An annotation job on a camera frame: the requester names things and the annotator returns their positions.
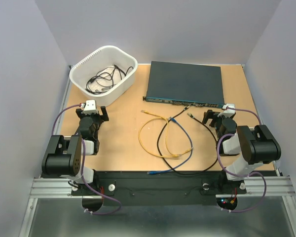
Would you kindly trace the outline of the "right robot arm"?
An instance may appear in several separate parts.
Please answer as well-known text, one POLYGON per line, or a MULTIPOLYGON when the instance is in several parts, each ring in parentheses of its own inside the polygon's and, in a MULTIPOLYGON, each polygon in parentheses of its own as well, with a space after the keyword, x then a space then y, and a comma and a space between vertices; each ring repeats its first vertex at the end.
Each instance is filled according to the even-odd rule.
POLYGON ((225 176, 217 180, 217 187, 223 193, 232 190, 235 181, 254 174, 256 168, 277 161, 281 156, 279 143, 260 119, 254 128, 238 125, 234 120, 236 112, 248 112, 258 118, 252 111, 227 105, 222 112, 206 111, 202 120, 203 124, 211 120, 210 127, 218 137, 218 162, 225 176))

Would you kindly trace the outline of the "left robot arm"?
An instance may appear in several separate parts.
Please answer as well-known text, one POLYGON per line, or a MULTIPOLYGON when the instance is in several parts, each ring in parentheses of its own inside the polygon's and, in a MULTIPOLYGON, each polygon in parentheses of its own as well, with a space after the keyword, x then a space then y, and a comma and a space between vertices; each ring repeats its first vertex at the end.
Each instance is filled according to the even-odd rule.
POLYGON ((62 111, 76 107, 79 126, 74 135, 66 139, 63 135, 55 135, 54 121, 51 137, 44 154, 41 169, 44 175, 58 176, 82 184, 83 189, 90 195, 96 194, 100 188, 96 171, 83 164, 83 155, 96 155, 99 151, 98 133, 102 123, 109 121, 105 106, 101 106, 99 114, 95 103, 69 106, 62 111))

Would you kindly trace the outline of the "white plastic bin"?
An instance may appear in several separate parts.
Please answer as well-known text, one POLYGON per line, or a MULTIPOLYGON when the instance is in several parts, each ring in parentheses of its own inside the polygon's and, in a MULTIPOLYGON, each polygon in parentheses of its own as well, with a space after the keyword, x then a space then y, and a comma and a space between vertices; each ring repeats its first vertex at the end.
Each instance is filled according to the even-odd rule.
POLYGON ((69 73, 71 82, 99 106, 108 106, 135 81, 137 60, 116 46, 98 48, 69 73))

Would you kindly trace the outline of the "large teal network switch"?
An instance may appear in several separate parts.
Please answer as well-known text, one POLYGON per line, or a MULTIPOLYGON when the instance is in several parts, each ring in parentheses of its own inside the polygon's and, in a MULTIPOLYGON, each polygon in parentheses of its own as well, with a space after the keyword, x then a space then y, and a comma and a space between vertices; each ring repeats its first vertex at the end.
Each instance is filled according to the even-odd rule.
POLYGON ((225 104, 221 67, 152 61, 143 100, 221 109, 225 104))

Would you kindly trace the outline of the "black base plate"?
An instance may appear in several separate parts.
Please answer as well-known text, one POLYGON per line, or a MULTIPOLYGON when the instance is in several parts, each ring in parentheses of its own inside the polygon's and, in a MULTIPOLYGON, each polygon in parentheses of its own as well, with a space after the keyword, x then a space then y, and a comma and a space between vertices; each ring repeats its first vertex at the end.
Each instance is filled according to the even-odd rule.
POLYGON ((244 181, 229 181, 221 171, 175 172, 97 171, 91 188, 106 195, 105 206, 216 205, 217 197, 246 193, 244 181))

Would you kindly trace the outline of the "aluminium rail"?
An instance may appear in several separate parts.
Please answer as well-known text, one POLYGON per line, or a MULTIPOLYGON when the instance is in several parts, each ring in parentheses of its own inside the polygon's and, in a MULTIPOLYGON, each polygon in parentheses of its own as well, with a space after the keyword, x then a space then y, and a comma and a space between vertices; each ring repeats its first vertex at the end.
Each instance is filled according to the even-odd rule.
MULTIPOLYGON (((291 178, 289 176, 265 177, 267 197, 293 197, 296 195, 291 178)), ((238 193, 238 197, 260 197, 264 190, 264 184, 260 177, 248 177, 244 179, 246 193, 238 193)), ((72 187, 66 179, 34 179, 30 191, 30 198, 95 198, 100 196, 72 195, 72 187)))

